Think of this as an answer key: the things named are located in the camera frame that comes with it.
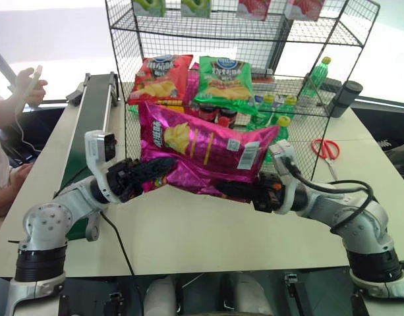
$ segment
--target plastic bottle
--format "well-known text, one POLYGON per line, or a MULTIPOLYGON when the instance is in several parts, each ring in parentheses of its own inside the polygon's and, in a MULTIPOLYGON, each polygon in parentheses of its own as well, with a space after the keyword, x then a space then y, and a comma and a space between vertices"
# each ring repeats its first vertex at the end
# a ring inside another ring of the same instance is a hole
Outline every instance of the plastic bottle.
MULTIPOLYGON (((287 115, 281 115, 278 118, 278 121, 276 124, 279 126, 279 132, 276 138, 274 139, 274 143, 280 141, 280 140, 287 140, 288 139, 288 126, 291 123, 291 119, 287 115)), ((270 162, 272 161, 272 155, 269 151, 266 153, 266 157, 264 159, 265 162, 270 162)))
POLYGON ((312 74, 310 75, 310 80, 306 83, 306 86, 302 90, 302 95, 308 95, 309 97, 314 97, 316 95, 316 90, 318 91, 328 76, 328 65, 331 62, 330 57, 324 57, 322 59, 322 63, 316 67, 314 67, 312 74))
POLYGON ((273 114, 272 103, 274 102, 274 99, 275 97, 270 94, 264 96, 263 102, 261 102, 258 108, 259 113, 252 115, 250 122, 247 124, 247 130, 259 130, 268 125, 268 122, 273 114))
POLYGON ((290 119, 294 117, 294 105, 297 103, 297 97, 288 95, 283 105, 276 108, 274 117, 271 120, 271 125, 276 125, 277 121, 282 116, 287 116, 290 119))

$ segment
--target floor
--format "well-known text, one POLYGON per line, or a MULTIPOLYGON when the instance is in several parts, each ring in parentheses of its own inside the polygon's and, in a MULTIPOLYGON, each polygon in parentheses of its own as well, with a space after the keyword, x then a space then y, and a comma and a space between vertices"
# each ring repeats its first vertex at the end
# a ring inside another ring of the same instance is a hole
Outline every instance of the floor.
MULTIPOLYGON (((264 288, 274 313, 277 316, 298 315, 293 298, 289 297, 283 282, 288 272, 296 272, 305 283, 308 300, 314 316, 351 316, 350 296, 353 285, 348 268, 321 269, 317 271, 256 271, 248 272, 264 288)), ((197 277, 198 274, 179 275, 181 284, 197 277)), ((183 310, 185 315, 217 310, 219 282, 223 273, 205 273, 183 289, 183 310)), ((140 291, 145 293, 155 278, 162 276, 140 276, 137 278, 140 291)), ((0 279, 0 316, 3 315, 7 300, 8 282, 0 279)), ((126 316, 139 315, 136 293, 127 276, 117 278, 69 278, 64 294, 68 295, 72 312, 80 316, 103 315, 103 306, 109 295, 120 291, 126 304, 126 316)))

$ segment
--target scissors handle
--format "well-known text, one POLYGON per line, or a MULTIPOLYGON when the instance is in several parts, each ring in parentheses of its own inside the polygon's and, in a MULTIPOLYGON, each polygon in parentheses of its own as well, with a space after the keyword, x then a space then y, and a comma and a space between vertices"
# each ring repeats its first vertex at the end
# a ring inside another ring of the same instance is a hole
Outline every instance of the scissors handle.
POLYGON ((311 146, 313 152, 322 159, 330 158, 332 160, 335 160, 339 157, 339 154, 341 153, 338 144, 335 143, 333 140, 323 140, 323 141, 321 139, 313 140, 311 146), (316 144, 319 144, 320 148, 319 150, 317 150, 316 144))

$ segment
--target chip bag logo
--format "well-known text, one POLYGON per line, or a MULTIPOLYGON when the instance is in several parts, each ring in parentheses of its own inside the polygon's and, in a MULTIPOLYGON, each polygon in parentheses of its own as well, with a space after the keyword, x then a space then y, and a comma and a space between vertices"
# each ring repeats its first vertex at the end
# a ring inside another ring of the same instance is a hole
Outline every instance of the chip bag logo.
POLYGON ((220 80, 234 80, 240 73, 244 63, 229 58, 218 58, 212 62, 212 72, 220 80))
POLYGON ((152 138, 154 140, 155 145, 159 148, 162 147, 162 126, 161 123, 156 120, 152 127, 152 138))
POLYGON ((172 55, 154 57, 146 66, 151 70, 153 77, 162 77, 174 68, 174 58, 172 55))

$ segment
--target white table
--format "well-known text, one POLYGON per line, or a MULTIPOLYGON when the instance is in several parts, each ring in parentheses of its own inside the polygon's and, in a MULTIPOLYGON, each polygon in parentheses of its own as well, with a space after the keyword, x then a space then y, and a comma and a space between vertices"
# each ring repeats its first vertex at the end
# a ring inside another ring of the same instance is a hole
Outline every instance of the white table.
MULTIPOLYGON (((124 157, 122 107, 114 108, 110 129, 124 157)), ((22 218, 34 204, 49 201, 58 189, 78 109, 68 106, 39 156, 0 230, 0 277, 12 277, 17 246, 24 238, 22 218)), ((348 110, 331 119, 326 137, 338 142, 335 162, 340 179, 368 182, 390 216, 389 232, 404 260, 404 181, 367 129, 348 110)), ((328 166, 318 162, 315 181, 332 180, 328 166)), ((107 213, 117 225, 137 274, 296 269, 347 265, 339 237, 321 223, 255 211, 251 205, 198 196, 166 186, 114 205, 107 213)), ((96 242, 69 243, 68 277, 128 275, 114 231, 101 221, 96 242)))

